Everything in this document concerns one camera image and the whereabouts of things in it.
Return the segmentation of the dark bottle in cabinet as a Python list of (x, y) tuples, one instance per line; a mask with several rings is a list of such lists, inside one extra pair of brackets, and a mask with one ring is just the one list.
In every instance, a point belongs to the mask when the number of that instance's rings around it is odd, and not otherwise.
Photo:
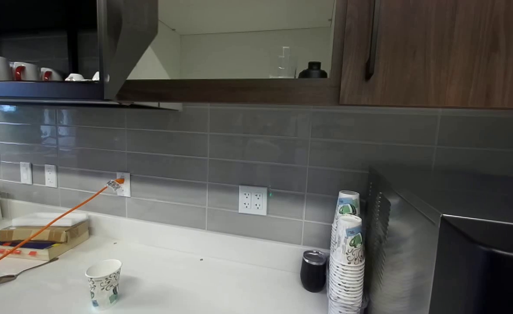
[(319, 62), (308, 62), (306, 69), (298, 74), (299, 79), (326, 79), (327, 74), (320, 69)]

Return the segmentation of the patterned paper cup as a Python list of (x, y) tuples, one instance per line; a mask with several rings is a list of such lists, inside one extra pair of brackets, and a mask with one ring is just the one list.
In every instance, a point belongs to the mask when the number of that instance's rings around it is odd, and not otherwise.
[(88, 283), (88, 297), (94, 308), (115, 304), (118, 301), (121, 262), (108, 259), (92, 264), (83, 276)]

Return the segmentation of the dark open shelf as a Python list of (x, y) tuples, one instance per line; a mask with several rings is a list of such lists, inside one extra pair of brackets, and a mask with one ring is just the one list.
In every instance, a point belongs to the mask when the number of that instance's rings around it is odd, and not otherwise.
[(183, 111), (176, 102), (118, 100), (99, 83), (0, 83), (0, 104)]

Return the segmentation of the white wall switch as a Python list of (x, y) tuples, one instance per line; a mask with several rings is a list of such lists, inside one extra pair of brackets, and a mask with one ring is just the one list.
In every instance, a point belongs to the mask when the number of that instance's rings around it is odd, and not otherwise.
[(55, 166), (52, 165), (45, 165), (43, 166), (43, 180), (45, 180), (45, 187), (57, 187), (57, 173), (55, 173)]

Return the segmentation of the tall paper cup stack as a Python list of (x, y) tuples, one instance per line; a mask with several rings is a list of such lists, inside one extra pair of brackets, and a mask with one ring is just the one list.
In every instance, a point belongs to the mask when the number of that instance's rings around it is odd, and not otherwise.
[(357, 314), (362, 304), (364, 245), (361, 219), (341, 215), (331, 234), (327, 314)]

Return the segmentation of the white wall outlet left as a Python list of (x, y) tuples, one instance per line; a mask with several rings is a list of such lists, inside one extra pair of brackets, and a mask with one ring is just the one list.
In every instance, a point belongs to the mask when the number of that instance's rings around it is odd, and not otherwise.
[(26, 186), (32, 184), (32, 172), (29, 163), (19, 163), (19, 182)]

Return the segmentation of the white double power outlet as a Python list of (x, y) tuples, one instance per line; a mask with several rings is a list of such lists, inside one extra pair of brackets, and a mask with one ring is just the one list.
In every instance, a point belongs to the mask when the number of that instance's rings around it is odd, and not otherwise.
[(266, 215), (266, 189), (240, 186), (237, 194), (237, 212), (244, 215)]

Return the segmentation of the stainless steel microwave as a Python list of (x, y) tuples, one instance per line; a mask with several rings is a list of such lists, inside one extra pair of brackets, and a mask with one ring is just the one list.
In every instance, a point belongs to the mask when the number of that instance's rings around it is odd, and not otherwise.
[(513, 179), (374, 168), (366, 314), (513, 314)]

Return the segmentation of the wooden cabinet door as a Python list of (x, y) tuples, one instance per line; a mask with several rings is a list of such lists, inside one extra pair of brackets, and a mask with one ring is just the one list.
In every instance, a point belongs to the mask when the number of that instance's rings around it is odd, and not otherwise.
[(369, 8), (345, 2), (343, 105), (513, 111), (513, 0), (380, 0), (364, 81)]
[(158, 0), (95, 0), (102, 98), (115, 100), (158, 34)]

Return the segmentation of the white outlet with plug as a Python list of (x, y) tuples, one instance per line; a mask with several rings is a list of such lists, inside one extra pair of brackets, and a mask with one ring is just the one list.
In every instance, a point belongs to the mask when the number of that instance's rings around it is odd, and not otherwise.
[(130, 175), (128, 173), (118, 173), (115, 177), (116, 189), (115, 194), (120, 198), (128, 198), (130, 196)]

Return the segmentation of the white bowl on shelf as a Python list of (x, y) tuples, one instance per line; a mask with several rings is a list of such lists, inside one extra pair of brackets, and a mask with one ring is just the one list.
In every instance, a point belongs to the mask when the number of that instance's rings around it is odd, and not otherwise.
[(81, 74), (67, 74), (64, 83), (85, 83)]

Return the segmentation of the rear paper cup stack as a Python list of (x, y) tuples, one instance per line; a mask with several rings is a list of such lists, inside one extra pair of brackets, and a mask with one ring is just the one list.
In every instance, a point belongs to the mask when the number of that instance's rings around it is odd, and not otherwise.
[(338, 248), (348, 236), (359, 233), (359, 194), (354, 191), (340, 191), (331, 226), (331, 247)]

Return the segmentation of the black tumbler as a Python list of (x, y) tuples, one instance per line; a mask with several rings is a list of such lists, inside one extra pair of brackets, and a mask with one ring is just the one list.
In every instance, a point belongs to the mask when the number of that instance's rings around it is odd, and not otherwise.
[(326, 283), (326, 259), (313, 250), (301, 255), (299, 283), (306, 292), (317, 294)]

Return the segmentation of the clear glass in cabinet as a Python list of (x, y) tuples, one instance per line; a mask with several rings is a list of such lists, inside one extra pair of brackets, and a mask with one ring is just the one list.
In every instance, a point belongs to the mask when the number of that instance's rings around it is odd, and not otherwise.
[(291, 79), (294, 76), (292, 51), (289, 46), (282, 46), (275, 62), (275, 77)]

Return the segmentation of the cardboard box stack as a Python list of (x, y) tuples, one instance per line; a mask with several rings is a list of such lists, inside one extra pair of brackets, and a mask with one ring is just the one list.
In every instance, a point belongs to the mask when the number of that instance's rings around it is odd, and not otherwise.
[(0, 231), (0, 255), (46, 262), (88, 240), (90, 221), (87, 215), (73, 214), (43, 229), (53, 219), (55, 214), (31, 214), (13, 219), (8, 228)]

